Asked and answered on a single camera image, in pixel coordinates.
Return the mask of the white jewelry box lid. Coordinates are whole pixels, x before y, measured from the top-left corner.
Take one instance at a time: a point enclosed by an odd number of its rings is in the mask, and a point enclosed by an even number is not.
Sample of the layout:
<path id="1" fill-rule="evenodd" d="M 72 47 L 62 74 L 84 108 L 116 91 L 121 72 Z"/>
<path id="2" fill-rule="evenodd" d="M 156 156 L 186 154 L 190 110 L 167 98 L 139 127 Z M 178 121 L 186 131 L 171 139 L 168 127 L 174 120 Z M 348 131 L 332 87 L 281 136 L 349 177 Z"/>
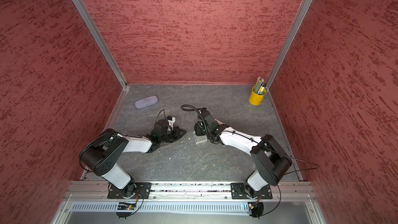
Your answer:
<path id="1" fill-rule="evenodd" d="M 196 144 L 201 144 L 207 142 L 207 136 L 200 135 L 198 136 L 195 131 L 193 131 L 193 137 Z"/>

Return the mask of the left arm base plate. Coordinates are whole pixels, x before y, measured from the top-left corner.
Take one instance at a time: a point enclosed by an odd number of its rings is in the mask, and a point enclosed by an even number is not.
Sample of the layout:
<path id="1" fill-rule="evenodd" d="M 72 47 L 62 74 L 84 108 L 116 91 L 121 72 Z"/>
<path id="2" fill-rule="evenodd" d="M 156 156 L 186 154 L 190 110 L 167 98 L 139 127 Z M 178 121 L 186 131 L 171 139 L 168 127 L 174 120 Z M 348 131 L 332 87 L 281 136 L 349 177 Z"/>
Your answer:
<path id="1" fill-rule="evenodd" d="M 152 183 L 149 182 L 135 182 L 128 183 L 123 189 L 118 189 L 115 185 L 108 184 L 108 199 L 122 199 L 131 200 L 137 197 L 148 199 L 151 191 Z"/>

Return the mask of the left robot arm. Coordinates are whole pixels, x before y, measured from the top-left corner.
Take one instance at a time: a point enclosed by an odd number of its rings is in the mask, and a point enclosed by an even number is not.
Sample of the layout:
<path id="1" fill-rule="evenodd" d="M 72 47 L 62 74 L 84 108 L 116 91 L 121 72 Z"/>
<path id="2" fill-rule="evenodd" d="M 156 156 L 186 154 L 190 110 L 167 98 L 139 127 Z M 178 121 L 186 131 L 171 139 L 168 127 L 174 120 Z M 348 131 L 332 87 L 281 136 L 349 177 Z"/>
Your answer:
<path id="1" fill-rule="evenodd" d="M 86 171 L 108 181 L 111 194 L 116 194 L 120 199 L 138 198 L 140 190 L 135 179 L 118 164 L 118 160 L 123 153 L 152 153 L 164 144 L 181 139 L 187 132 L 174 123 L 174 117 L 160 119 L 149 134 L 139 136 L 106 129 L 83 149 L 79 164 Z"/>

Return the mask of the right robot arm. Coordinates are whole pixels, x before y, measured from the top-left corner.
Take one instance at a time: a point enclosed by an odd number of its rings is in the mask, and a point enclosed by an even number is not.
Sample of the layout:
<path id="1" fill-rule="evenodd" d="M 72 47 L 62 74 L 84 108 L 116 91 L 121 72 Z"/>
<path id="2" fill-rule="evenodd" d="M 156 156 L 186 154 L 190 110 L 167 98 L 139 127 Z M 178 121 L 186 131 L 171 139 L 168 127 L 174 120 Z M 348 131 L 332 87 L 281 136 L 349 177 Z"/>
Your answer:
<path id="1" fill-rule="evenodd" d="M 198 122 L 196 135 L 204 135 L 214 144 L 236 148 L 254 161 L 255 171 L 241 186 L 246 197 L 256 199 L 266 186 L 277 186 L 292 166 L 292 160 L 276 139 L 267 134 L 263 137 L 239 132 L 231 126 L 217 121 L 206 108 L 196 109 Z"/>

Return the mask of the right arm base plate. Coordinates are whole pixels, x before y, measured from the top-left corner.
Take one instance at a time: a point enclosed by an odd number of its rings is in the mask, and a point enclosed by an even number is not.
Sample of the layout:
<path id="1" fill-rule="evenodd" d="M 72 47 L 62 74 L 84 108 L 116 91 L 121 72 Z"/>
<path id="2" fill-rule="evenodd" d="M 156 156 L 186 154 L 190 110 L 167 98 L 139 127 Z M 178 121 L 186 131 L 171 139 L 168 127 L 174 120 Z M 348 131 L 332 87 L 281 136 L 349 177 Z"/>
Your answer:
<path id="1" fill-rule="evenodd" d="M 231 183 L 232 199 L 272 199 L 272 192 L 269 185 L 262 187 L 260 190 L 251 188 L 247 183 Z"/>

